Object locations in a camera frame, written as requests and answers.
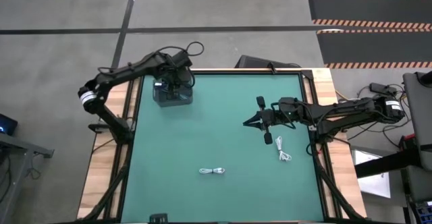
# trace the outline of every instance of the coiled white cable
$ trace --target coiled white cable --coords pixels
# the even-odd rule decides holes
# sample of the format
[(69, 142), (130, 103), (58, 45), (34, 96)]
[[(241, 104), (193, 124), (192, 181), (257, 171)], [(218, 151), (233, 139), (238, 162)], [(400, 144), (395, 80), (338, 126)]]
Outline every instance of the coiled white cable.
[(202, 174), (206, 174), (206, 173), (218, 173), (218, 174), (222, 174), (225, 173), (225, 169), (218, 167), (215, 169), (200, 169), (200, 173)]
[(276, 146), (277, 146), (277, 150), (279, 151), (279, 160), (280, 161), (291, 161), (292, 157), (289, 154), (284, 153), (282, 151), (282, 136), (279, 136), (276, 139)]

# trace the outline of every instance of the green table surface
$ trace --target green table surface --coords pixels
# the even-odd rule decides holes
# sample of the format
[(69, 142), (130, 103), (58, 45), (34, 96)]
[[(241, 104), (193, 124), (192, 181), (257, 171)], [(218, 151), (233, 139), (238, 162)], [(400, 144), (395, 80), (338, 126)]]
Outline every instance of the green table surface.
[[(242, 122), (283, 96), (302, 98), (297, 75), (196, 75), (191, 105), (160, 108), (144, 79), (122, 223), (167, 213), (173, 222), (322, 221), (305, 125), (271, 128), (276, 144)], [(200, 174), (223, 167), (224, 174)]]

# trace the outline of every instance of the black rubber mat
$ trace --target black rubber mat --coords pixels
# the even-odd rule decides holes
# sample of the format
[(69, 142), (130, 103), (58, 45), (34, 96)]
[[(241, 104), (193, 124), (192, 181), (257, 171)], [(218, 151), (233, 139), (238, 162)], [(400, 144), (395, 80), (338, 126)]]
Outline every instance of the black rubber mat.
[(431, 30), (322, 30), (317, 37), (329, 68), (432, 67)]
[(432, 0), (309, 0), (315, 24), (374, 28), (425, 28)]

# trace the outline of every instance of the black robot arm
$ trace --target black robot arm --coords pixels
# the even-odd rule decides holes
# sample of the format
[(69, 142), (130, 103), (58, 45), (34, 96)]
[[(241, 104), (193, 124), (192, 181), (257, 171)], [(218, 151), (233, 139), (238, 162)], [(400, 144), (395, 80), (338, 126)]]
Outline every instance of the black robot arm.
[(295, 129), (293, 122), (303, 123), (315, 131), (315, 142), (325, 143), (332, 141), (339, 131), (371, 122), (397, 123), (405, 116), (399, 102), (391, 96), (362, 98), (326, 106), (284, 97), (272, 103), (271, 109), (265, 108), (263, 97), (257, 97), (256, 101), (260, 111), (243, 125), (265, 131), (266, 144), (272, 143), (269, 127), (274, 125)]
[[(194, 43), (202, 46), (200, 42), (193, 42), (189, 46)], [(146, 55), (136, 63), (128, 63), (127, 66), (120, 68), (99, 68), (100, 73), (78, 91), (84, 109), (98, 115), (107, 123), (117, 143), (127, 144), (132, 139), (132, 131), (126, 120), (116, 117), (105, 106), (109, 91), (114, 86), (145, 75), (159, 79), (163, 84), (164, 92), (167, 93), (174, 92), (181, 86), (191, 88), (194, 86), (194, 76), (189, 69), (192, 65), (189, 56), (195, 55), (188, 53), (189, 46), (186, 49), (165, 47)], [(161, 52), (169, 48), (179, 49), (180, 52), (174, 56)]]

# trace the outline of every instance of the gray floor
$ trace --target gray floor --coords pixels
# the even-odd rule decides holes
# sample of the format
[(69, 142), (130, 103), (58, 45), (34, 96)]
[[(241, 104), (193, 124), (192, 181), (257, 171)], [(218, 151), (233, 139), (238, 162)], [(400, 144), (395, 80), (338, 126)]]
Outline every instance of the gray floor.
[[(0, 0), (0, 29), (118, 28), (127, 0)], [(135, 0), (130, 27), (312, 25), (307, 0)], [(242, 54), (323, 67), (314, 32), (214, 34), (129, 34), (121, 64), (136, 61), (162, 46), (206, 46), (194, 67), (233, 67)], [(94, 135), (76, 95), (78, 88), (110, 66), (116, 34), (0, 36), (0, 112), (20, 122), (17, 136), (55, 148), (55, 156), (37, 161), (43, 171), (22, 190), (14, 223), (74, 220)], [(419, 69), (333, 70), (335, 87), (346, 96), (370, 82), (402, 82)], [(349, 136), (358, 130), (350, 130)], [(389, 133), (393, 140), (412, 132), (408, 124)], [(353, 145), (395, 151), (382, 134), (367, 133)], [(378, 221), (403, 221), (400, 207), (364, 197)]]

